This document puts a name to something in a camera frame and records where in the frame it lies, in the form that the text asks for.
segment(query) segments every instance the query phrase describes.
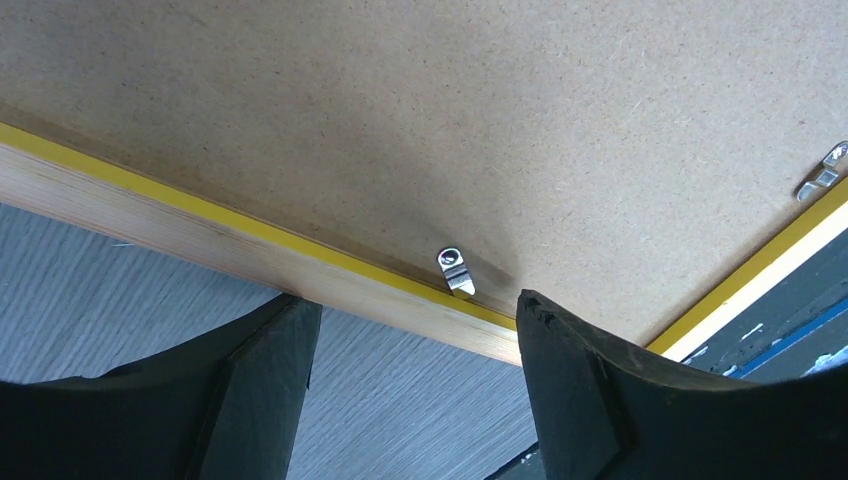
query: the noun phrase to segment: yellow stripe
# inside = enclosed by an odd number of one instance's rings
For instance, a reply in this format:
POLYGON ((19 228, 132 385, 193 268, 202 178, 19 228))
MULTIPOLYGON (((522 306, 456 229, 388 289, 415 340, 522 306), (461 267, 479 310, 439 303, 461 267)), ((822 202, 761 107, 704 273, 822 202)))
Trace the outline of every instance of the yellow stripe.
POLYGON ((833 187, 825 196, 811 205, 788 227, 778 233, 747 262, 695 304, 686 314, 657 337, 648 350, 663 354, 687 333, 704 321, 714 310, 727 302, 737 291, 750 283, 765 268, 774 263, 789 248, 848 202, 848 182, 833 187))
POLYGON ((390 287, 429 300, 489 323, 515 330, 515 320, 483 307, 460 300, 429 285, 376 267, 350 255, 262 223, 246 215, 168 187, 136 173, 63 147, 49 140, 0 123, 0 142, 100 181, 169 205, 196 217, 225 225, 283 248, 314 257, 324 263, 357 273, 390 287))

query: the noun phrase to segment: gray floor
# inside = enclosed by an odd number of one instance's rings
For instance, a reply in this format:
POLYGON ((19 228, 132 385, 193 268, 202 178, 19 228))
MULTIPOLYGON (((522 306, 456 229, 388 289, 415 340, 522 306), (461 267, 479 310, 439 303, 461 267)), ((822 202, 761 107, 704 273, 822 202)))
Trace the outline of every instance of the gray floor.
MULTIPOLYGON (((0 379, 97 376, 276 292, 0 205, 0 379)), ((291 479, 476 479, 535 441, 520 369, 327 310, 291 479)))

